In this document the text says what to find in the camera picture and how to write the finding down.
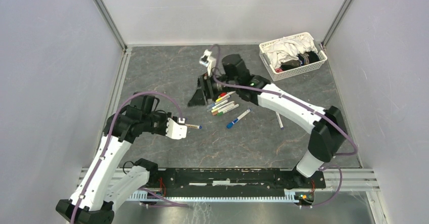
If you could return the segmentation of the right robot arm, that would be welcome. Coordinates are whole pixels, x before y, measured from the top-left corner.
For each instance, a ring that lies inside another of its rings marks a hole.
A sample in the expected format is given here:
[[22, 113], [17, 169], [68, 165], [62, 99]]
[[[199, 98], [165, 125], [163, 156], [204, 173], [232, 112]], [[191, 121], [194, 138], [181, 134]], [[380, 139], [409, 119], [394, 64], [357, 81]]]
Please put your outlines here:
[[199, 64], [207, 72], [198, 77], [189, 107], [206, 106], [222, 93], [234, 92], [241, 100], [279, 113], [310, 134], [308, 149], [292, 174], [292, 181], [299, 188], [310, 184], [313, 174], [330, 162], [343, 142], [350, 139], [337, 107], [314, 106], [286, 93], [268, 79], [251, 74], [239, 54], [223, 58], [224, 73], [220, 75], [216, 74], [217, 61], [210, 51], [204, 52]]

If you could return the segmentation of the dark blue cap marker pen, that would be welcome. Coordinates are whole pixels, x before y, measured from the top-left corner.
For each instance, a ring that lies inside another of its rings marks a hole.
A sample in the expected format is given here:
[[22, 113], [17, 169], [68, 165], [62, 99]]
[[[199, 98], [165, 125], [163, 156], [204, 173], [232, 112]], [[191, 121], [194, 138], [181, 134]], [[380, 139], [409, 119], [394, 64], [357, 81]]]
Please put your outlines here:
[[185, 124], [188, 128], [194, 128], [194, 129], [202, 129], [201, 125], [194, 125], [194, 124]]

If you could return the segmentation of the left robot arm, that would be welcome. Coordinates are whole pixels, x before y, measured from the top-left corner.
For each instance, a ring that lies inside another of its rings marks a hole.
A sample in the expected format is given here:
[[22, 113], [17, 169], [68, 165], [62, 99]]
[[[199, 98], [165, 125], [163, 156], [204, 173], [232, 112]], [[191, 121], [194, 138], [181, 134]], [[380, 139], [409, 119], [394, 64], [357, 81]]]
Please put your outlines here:
[[154, 91], [135, 93], [108, 118], [98, 151], [81, 183], [68, 198], [59, 200], [56, 211], [70, 223], [112, 223], [116, 211], [141, 186], [153, 187], [159, 181], [157, 164], [140, 159], [114, 185], [110, 185], [116, 168], [142, 133], [158, 134], [170, 139], [186, 137], [182, 112], [179, 117], [152, 108], [153, 100], [162, 96], [176, 107], [171, 97]]

